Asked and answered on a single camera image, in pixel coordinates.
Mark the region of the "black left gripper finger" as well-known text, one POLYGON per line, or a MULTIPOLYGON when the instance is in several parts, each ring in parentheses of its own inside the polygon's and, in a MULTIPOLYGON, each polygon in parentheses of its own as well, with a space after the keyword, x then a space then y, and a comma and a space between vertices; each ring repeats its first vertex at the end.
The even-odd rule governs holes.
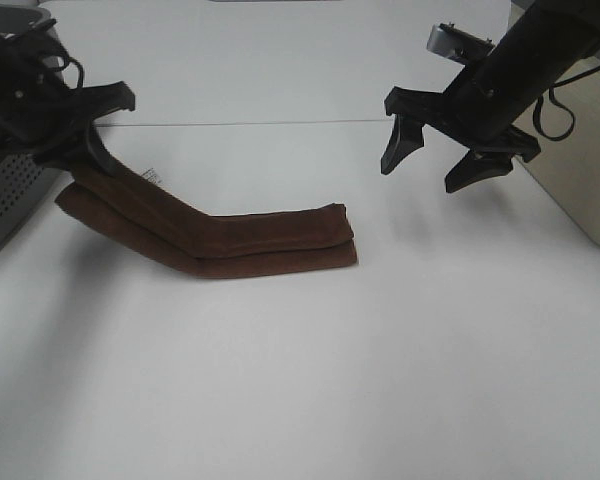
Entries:
POLYGON ((120 162, 107 150, 93 124, 78 133, 77 171, 116 176, 120 162))
POLYGON ((124 82, 83 88, 75 100, 73 113, 90 122, 118 111, 134 111, 136 108, 135 94, 124 82))

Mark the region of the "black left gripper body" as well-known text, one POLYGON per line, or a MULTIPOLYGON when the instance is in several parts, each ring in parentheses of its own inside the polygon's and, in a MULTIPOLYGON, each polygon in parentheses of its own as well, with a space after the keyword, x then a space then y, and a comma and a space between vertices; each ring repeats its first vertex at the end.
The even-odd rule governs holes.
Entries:
POLYGON ((77 162, 78 133, 93 124, 73 113, 83 81, 82 65, 46 29, 0 34, 0 156, 77 162))

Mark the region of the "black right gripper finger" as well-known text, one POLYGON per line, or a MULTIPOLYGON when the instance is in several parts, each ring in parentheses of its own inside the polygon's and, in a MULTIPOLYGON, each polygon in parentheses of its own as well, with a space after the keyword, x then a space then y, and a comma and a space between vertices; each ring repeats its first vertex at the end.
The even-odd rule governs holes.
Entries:
POLYGON ((394 124, 380 160, 383 175, 389 175, 408 155, 424 146, 425 125, 449 134, 451 123, 445 100, 442 93, 392 88, 384 100, 386 115, 394 118, 394 124))
POLYGON ((511 172, 511 155, 501 152, 469 151, 446 175, 445 189, 454 193, 479 181, 511 172))

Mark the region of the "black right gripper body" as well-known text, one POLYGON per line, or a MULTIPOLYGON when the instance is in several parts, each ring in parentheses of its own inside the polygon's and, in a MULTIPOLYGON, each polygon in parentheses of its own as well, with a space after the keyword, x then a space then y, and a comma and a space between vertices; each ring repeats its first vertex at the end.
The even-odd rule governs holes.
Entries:
POLYGON ((533 159, 537 139, 514 121, 540 96, 540 56, 532 49, 495 49, 465 67, 445 91, 448 106, 468 135, 481 144, 516 139, 533 159))

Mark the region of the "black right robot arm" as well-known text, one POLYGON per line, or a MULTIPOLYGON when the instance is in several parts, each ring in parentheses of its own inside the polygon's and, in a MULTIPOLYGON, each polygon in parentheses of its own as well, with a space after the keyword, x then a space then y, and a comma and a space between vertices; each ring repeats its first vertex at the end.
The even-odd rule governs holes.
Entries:
POLYGON ((445 177, 453 193, 509 174, 515 156, 530 162, 540 153, 537 139, 514 123, 528 107, 539 119, 565 85, 563 74, 600 50, 600 1, 535 1, 498 44, 440 23, 427 48, 463 68, 442 92, 390 91, 384 106, 395 122, 381 172, 422 148, 431 126, 468 149, 445 177))

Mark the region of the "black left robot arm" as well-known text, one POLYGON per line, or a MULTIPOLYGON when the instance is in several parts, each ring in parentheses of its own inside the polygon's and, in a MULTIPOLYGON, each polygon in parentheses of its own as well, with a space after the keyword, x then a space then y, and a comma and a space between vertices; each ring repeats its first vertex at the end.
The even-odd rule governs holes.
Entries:
POLYGON ((122 81, 86 87, 82 64, 49 34, 55 23, 0 33, 0 157, 26 154, 41 167, 84 164, 113 175, 117 160, 94 122, 133 111, 135 95, 122 81))

